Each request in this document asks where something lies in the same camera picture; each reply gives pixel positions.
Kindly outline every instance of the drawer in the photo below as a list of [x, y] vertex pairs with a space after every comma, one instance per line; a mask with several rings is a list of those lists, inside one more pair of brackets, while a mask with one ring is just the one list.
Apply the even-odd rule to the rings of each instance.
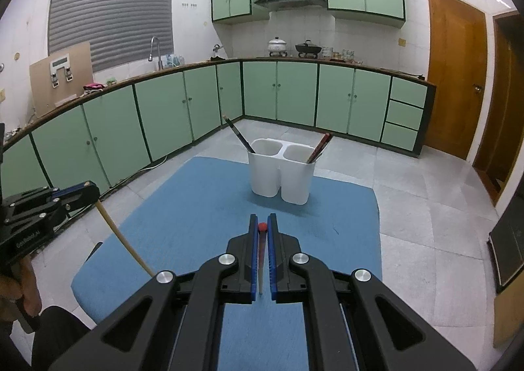
[[381, 143], [412, 151], [417, 139], [417, 133], [417, 131], [410, 128], [394, 126], [386, 122]]
[[419, 107], [413, 107], [393, 100], [389, 101], [386, 121], [418, 130], [421, 119], [422, 109]]
[[391, 98], [412, 105], [424, 107], [428, 88], [416, 82], [393, 77], [391, 83]]

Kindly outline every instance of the chopstick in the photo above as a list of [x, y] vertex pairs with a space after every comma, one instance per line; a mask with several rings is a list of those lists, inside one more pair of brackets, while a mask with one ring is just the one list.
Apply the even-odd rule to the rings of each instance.
[[315, 160], [319, 157], [319, 155], [322, 153], [322, 151], [326, 148], [328, 143], [333, 138], [333, 135], [331, 133], [326, 133], [323, 138], [320, 139], [319, 144], [316, 146], [316, 148], [311, 152], [311, 155], [309, 156], [308, 160], [306, 161], [306, 164], [311, 164], [315, 162]]
[[250, 143], [246, 140], [246, 138], [244, 136], [242, 136], [240, 131], [238, 131], [237, 127], [235, 127], [235, 125], [231, 122], [231, 120], [228, 117], [226, 117], [225, 115], [222, 115], [222, 118], [227, 123], [227, 125], [231, 127], [231, 130], [233, 131], [233, 133], [236, 134], [238, 139], [245, 146], [245, 148], [247, 149], [247, 152], [251, 152], [252, 154], [256, 154], [255, 150], [251, 147]]

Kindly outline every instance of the human hand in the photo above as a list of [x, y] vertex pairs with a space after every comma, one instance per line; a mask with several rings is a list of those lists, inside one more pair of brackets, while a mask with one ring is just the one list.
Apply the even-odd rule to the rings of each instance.
[[18, 300], [22, 296], [27, 314], [30, 316], [38, 315], [42, 310], [42, 300], [29, 256], [20, 260], [20, 283], [12, 278], [0, 275], [0, 320], [14, 321], [16, 319], [7, 307], [6, 302]]

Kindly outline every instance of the blue mat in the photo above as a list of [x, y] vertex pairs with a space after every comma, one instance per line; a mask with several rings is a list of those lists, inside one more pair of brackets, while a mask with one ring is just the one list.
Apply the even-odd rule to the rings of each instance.
[[[197, 270], [224, 253], [227, 241], [275, 212], [282, 233], [333, 270], [369, 269], [382, 277], [378, 205], [372, 189], [314, 177], [305, 205], [255, 195], [246, 164], [195, 157], [158, 188], [120, 229], [154, 271]], [[225, 308], [219, 369], [308, 369], [302, 307], [271, 302], [267, 254], [264, 294], [252, 305]], [[148, 281], [114, 235], [74, 277], [72, 289], [100, 322]]]

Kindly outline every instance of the doorway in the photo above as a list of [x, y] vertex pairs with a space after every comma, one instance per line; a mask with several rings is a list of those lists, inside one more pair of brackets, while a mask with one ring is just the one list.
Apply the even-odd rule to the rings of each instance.
[[437, 86], [427, 146], [466, 159], [478, 124], [487, 69], [486, 18], [460, 0], [429, 0], [428, 81]]
[[512, 172], [524, 132], [524, 18], [494, 17], [495, 77], [484, 136], [473, 167], [496, 203]]

